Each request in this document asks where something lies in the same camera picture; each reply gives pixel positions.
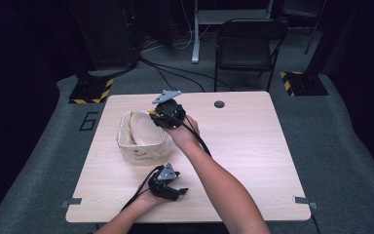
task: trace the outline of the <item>light wood surface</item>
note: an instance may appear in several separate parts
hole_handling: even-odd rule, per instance
[[[154,109],[151,101],[158,95],[108,99],[73,195],[82,198],[82,203],[69,206],[69,222],[109,221],[157,166],[134,166],[125,161],[116,137],[124,114]],[[310,218],[307,205],[292,201],[293,196],[305,194],[268,93],[182,94],[175,100],[199,122],[201,136],[214,160],[246,187],[265,220]],[[214,107],[217,100],[224,101],[225,107]],[[176,146],[168,161],[180,172],[170,186],[187,187],[187,194],[156,207],[137,222],[221,221],[193,167]]]

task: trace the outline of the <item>gray carpet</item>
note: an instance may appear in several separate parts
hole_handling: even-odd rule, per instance
[[[313,214],[321,233],[374,233],[374,161],[355,135],[337,90],[326,76],[320,75],[329,96],[289,97],[279,76],[281,71],[306,69],[318,37],[310,54],[305,56],[307,40],[306,32],[291,31],[280,51],[270,91],[280,124],[306,196],[318,203]],[[157,48],[142,56],[212,76],[214,38],[202,42],[199,64],[191,63],[191,52],[192,44],[184,50]],[[206,92],[212,91],[211,79],[183,74],[200,83]],[[189,80],[167,74],[166,77],[182,92],[201,92]],[[62,201],[72,197],[94,137],[94,131],[79,131],[81,123],[88,112],[98,112],[91,116],[99,120],[104,106],[104,103],[68,104],[76,82],[72,76],[57,83],[60,98],[56,111],[0,206],[0,233],[94,232],[94,224],[68,223],[66,209],[60,207]],[[162,89],[168,89],[163,78],[154,68],[140,63],[133,71],[115,79],[111,94],[157,94]],[[317,233],[311,219],[268,224],[273,233]],[[142,233],[222,232],[217,224],[161,225],[160,228],[162,232],[150,228]]]

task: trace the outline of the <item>wooden table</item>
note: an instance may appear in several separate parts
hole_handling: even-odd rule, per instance
[[[109,221],[157,166],[133,166],[125,161],[116,137],[122,116],[132,110],[153,109],[151,101],[158,95],[108,99],[73,195],[82,198],[82,202],[69,206],[66,220]],[[199,122],[201,136],[214,160],[246,187],[265,220],[310,218],[309,207],[292,200],[293,196],[305,194],[268,93],[182,94],[175,100]],[[216,108],[217,100],[224,101],[225,106]],[[180,172],[170,186],[187,187],[187,194],[154,208],[137,222],[221,221],[193,167],[177,147],[170,152],[168,161]]]

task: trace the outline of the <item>human arm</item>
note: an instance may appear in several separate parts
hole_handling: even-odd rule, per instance
[[[199,133],[198,123],[187,116],[184,124]],[[214,161],[183,126],[166,130],[189,159],[205,188],[211,204],[230,233],[270,233],[263,216],[244,186]]]
[[[141,192],[148,189],[148,183],[144,184]],[[140,194],[128,207],[118,213],[113,219],[103,225],[95,234],[124,234],[128,233],[135,221],[157,205],[168,200],[154,196],[146,190]]]

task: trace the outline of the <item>black chair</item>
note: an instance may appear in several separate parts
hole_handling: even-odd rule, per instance
[[[326,0],[285,0],[282,8],[282,13],[285,17],[291,19],[308,20],[312,25],[309,34],[308,47],[306,48],[305,55],[309,52],[312,41],[314,39],[318,22],[323,12]]]
[[[269,92],[279,49],[287,25],[275,19],[232,19],[217,30],[214,91],[217,92],[218,70],[270,71]]]

